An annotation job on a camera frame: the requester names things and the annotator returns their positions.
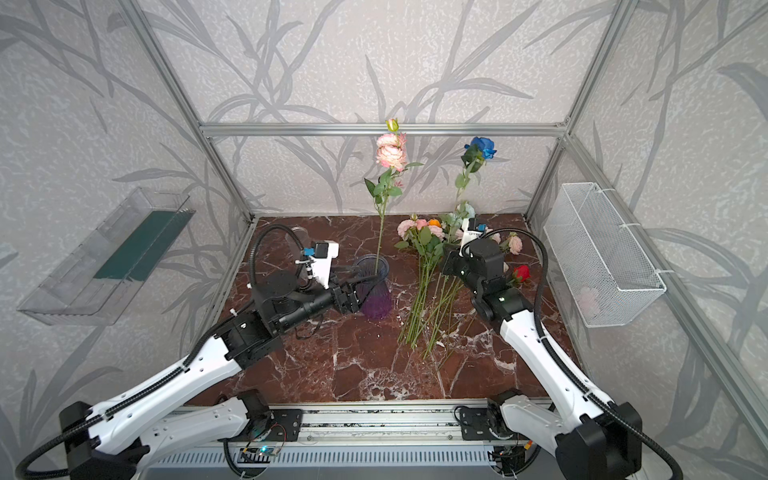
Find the purple blue glass vase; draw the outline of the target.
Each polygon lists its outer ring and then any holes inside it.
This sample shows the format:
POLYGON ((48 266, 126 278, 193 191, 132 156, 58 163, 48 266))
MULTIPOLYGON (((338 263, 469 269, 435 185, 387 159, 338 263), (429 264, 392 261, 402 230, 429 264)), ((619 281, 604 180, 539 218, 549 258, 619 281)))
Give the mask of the purple blue glass vase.
POLYGON ((360 311, 371 321, 383 320, 392 310, 392 298, 387 284, 390 266, 385 258, 365 255, 355 263, 355 272, 365 280, 356 284, 361 302, 360 311))

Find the blue rose stem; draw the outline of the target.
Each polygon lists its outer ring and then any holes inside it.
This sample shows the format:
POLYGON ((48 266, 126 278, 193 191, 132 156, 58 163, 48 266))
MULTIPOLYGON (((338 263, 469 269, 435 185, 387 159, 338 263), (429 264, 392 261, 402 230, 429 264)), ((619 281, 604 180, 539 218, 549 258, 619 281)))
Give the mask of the blue rose stem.
POLYGON ((465 151, 460 157, 462 169, 455 180, 456 206, 452 213, 449 227, 451 239, 457 238, 457 231, 460 229, 461 222, 469 216, 469 208, 466 206, 467 202, 462 201, 461 198, 469 186, 471 176, 477 174, 497 152, 495 143, 486 137, 474 137, 469 144, 464 146, 464 149, 465 151))

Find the pink lisianthus flower stem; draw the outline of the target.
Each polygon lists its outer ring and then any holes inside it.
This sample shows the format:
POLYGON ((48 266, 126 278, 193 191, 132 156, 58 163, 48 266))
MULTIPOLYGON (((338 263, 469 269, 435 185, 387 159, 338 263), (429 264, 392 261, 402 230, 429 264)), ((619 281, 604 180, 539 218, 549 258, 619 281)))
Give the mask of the pink lisianthus flower stem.
POLYGON ((383 172, 375 181, 364 178, 364 184, 379 217, 375 275, 378 275, 380 270, 383 228, 389 204, 393 198, 403 194, 400 177, 409 169, 421 166, 421 163, 410 162, 407 158, 406 134, 400 128, 399 121, 396 118, 388 119, 385 126, 387 132, 379 136, 375 142, 375 160, 383 168, 383 172))

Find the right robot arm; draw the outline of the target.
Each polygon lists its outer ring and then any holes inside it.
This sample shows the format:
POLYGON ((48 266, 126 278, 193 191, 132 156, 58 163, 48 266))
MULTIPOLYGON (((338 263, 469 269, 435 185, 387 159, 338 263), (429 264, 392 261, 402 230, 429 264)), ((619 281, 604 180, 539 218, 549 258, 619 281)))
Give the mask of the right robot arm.
POLYGON ((634 407, 615 403, 549 334, 542 323, 544 287, 528 301, 510 285, 493 232, 471 221, 462 230, 443 272, 471 291, 478 316, 525 361, 554 405, 548 410, 513 395, 498 407, 503 426, 552 455, 567 479, 626 479, 641 470, 644 449, 669 467, 671 478, 683 478, 674 457, 643 432, 634 407))

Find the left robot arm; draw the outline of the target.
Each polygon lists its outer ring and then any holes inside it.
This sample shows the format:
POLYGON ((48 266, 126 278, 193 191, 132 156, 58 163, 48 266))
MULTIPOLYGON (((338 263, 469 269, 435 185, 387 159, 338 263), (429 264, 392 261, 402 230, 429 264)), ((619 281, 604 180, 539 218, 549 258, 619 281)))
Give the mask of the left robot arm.
POLYGON ((356 313, 365 300, 358 289, 378 286, 385 274, 360 266, 333 266, 339 246, 324 241, 307 248, 282 224, 265 227, 249 253, 251 299, 209 328, 190 353, 136 387, 96 405, 75 402, 60 413, 61 432, 30 452, 15 468, 18 479, 131 479, 157 460, 210 440, 227 441, 262 419, 258 396, 235 396, 219 408, 167 415, 214 384, 258 363, 282 345, 284 334, 333 309, 356 313), (300 257, 292 270, 258 280, 255 264, 265 238, 281 231, 300 257))

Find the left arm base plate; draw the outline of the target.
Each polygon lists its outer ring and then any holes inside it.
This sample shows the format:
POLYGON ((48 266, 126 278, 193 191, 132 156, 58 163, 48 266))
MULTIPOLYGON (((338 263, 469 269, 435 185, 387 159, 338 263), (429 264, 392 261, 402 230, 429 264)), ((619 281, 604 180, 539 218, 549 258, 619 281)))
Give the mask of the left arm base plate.
POLYGON ((241 441, 296 442, 303 420, 302 409, 275 409, 257 412, 239 436, 241 441))

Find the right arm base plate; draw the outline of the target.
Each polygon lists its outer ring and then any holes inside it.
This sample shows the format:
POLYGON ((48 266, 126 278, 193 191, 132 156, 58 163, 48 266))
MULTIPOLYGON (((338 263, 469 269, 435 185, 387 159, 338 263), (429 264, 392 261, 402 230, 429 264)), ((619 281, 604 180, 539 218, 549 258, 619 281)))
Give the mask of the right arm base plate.
POLYGON ((494 430, 489 407, 459 405, 453 409, 453 416, 464 441, 504 441, 511 437, 494 430))

